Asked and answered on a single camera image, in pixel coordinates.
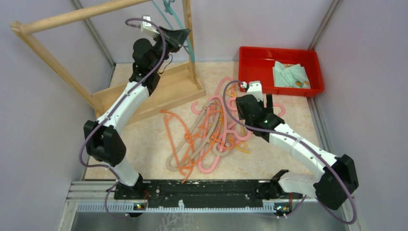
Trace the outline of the teal plastic hanger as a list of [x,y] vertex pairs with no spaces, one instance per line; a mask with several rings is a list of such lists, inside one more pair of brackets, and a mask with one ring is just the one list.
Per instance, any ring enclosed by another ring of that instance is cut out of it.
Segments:
[[[162,11],[162,9],[158,6],[158,4],[154,1],[151,0],[151,2],[153,3],[154,7],[156,8],[156,10],[160,13],[160,15],[162,16],[162,18],[166,21],[166,23],[168,24],[168,26],[174,30],[174,27],[172,26],[172,24],[170,23],[169,19],[167,18],[167,16],[165,15],[165,13],[171,15],[174,17],[176,23],[178,24],[180,29],[186,29],[187,27],[184,26],[181,23],[180,18],[178,17],[177,13],[175,12],[175,10],[172,8],[172,3],[175,3],[175,0],[162,0],[163,3],[163,7],[164,10]],[[193,45],[191,40],[188,38],[186,41],[186,45],[183,45],[183,48],[185,50],[185,52],[189,55],[189,57],[191,58],[192,62],[195,62],[195,52],[193,51]]]

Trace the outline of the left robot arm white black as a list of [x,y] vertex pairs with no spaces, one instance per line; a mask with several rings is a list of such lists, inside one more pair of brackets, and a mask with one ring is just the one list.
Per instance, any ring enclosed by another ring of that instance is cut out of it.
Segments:
[[133,44],[132,75],[114,104],[97,120],[84,124],[86,152],[101,166],[108,167],[119,183],[126,185],[125,192],[132,199],[143,196],[142,177],[126,159],[127,148],[121,133],[137,108],[155,91],[160,75],[159,68],[173,53],[180,50],[191,30],[169,30],[163,27],[153,36],[152,44],[141,38]]

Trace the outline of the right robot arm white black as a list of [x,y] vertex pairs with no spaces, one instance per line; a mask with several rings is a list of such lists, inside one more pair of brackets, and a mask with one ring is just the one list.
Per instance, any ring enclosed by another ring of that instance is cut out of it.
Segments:
[[286,150],[302,162],[311,174],[281,170],[275,175],[271,193],[284,198],[288,193],[316,197],[328,209],[337,210],[359,186],[354,160],[338,157],[296,133],[285,121],[253,95],[236,99],[239,118],[257,137]]

